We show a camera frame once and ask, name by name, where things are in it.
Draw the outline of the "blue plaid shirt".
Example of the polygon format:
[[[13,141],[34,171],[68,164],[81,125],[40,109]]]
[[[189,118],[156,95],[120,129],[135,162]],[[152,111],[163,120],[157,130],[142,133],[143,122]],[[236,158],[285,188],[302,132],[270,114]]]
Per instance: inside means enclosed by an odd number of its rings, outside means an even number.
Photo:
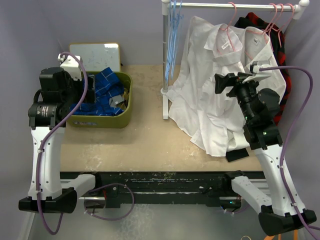
[[[113,97],[122,97],[125,88],[110,67],[95,75],[95,103],[82,103],[73,113],[76,116],[117,116],[123,109],[117,107]]]

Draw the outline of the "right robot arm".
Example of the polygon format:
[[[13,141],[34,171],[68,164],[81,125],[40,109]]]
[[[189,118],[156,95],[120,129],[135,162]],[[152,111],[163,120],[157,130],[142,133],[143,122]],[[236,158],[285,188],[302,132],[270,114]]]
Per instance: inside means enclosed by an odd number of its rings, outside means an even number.
[[[222,190],[228,196],[240,195],[258,214],[261,228],[268,236],[298,230],[317,220],[313,210],[301,201],[285,159],[283,141],[273,121],[280,110],[280,96],[270,88],[257,90],[259,82],[250,73],[215,74],[215,93],[225,88],[235,97],[245,119],[244,136],[262,167],[269,195],[257,188],[241,171],[227,174]]]

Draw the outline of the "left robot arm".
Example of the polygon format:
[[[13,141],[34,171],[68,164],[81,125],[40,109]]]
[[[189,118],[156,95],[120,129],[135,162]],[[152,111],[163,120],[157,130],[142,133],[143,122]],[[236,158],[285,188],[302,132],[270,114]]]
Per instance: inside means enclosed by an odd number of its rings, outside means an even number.
[[[89,87],[88,101],[95,99],[94,79],[84,82],[80,69],[45,68],[39,75],[40,89],[28,110],[33,142],[32,179],[27,197],[19,200],[21,211],[70,214],[78,198],[88,192],[98,196],[103,184],[92,174],[82,174],[66,185],[61,183],[61,146],[70,117],[70,107],[83,97]]]

